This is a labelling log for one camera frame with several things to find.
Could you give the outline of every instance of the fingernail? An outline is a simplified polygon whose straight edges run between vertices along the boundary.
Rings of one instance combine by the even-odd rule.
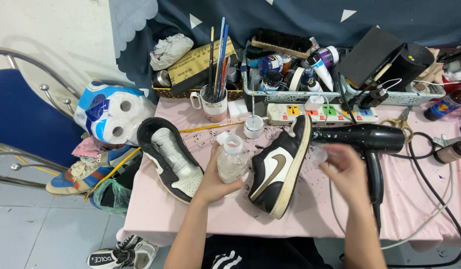
[[[242,181],[245,181],[249,176],[249,172],[245,173],[243,176],[240,177]]]

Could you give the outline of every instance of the white sponge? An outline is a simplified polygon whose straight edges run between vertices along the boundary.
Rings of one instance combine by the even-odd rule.
[[[247,111],[244,99],[230,101],[227,103],[227,107],[231,119],[250,115]]]

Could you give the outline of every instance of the toilet paper pack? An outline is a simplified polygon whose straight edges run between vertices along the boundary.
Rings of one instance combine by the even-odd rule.
[[[73,119],[102,142],[138,145],[137,129],[153,112],[143,92],[93,81],[79,99]]]

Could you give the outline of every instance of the pink tablecloth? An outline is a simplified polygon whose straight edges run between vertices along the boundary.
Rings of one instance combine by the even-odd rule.
[[[397,118],[405,109],[402,106],[377,107],[379,119]],[[423,117],[423,108],[414,107],[408,118],[408,124],[415,132],[424,132],[431,137],[448,138],[460,136],[457,123],[437,121],[429,122]],[[159,101],[156,117],[170,120],[178,129],[188,129],[211,123],[204,119],[202,110],[194,110],[187,99],[165,99]],[[182,134],[187,147],[203,168],[206,167],[211,144],[215,136],[230,130],[242,138],[243,125],[233,125],[218,129],[202,130]],[[278,136],[284,127],[267,126],[259,139],[246,139],[246,148],[253,156]],[[420,136],[413,139],[417,156],[426,154],[430,147]],[[435,212],[437,199],[433,197],[418,175],[410,160],[384,155],[381,157],[384,175],[385,195],[381,207],[381,239],[400,240],[411,235],[432,213]],[[422,169],[434,188],[446,201],[449,193],[449,166],[439,164],[433,157],[419,161]],[[276,220],[254,207],[247,198],[253,177],[244,183],[237,193],[211,205],[207,231],[209,234],[252,235],[266,237],[344,237],[332,214],[329,195],[329,179],[312,165],[307,155],[302,166],[295,192],[284,217]],[[461,225],[461,161],[454,162],[454,196],[449,208]],[[335,191],[337,214],[342,223],[346,223],[347,206],[339,193]],[[187,205],[169,194],[157,178],[154,167],[148,158],[143,158],[141,168],[134,179],[131,202],[124,228],[118,233],[118,239],[136,234],[160,246],[169,245],[174,240]],[[459,235],[446,215],[440,215],[430,223],[412,242],[413,246],[424,250],[444,241],[445,244],[459,244]]]

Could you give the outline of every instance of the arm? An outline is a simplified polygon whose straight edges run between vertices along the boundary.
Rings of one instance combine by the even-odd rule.
[[[349,207],[345,268],[386,268],[370,207],[365,164],[349,145],[329,144],[325,149],[329,152],[329,157],[327,163],[320,164],[320,168],[335,183]]]
[[[217,172],[217,149],[219,144],[212,145],[210,161],[196,194],[187,209],[184,221],[167,255],[165,269],[198,269],[202,266],[204,244],[206,242],[207,212],[209,204],[221,199],[229,193],[242,188],[242,182],[249,173],[225,184]]]

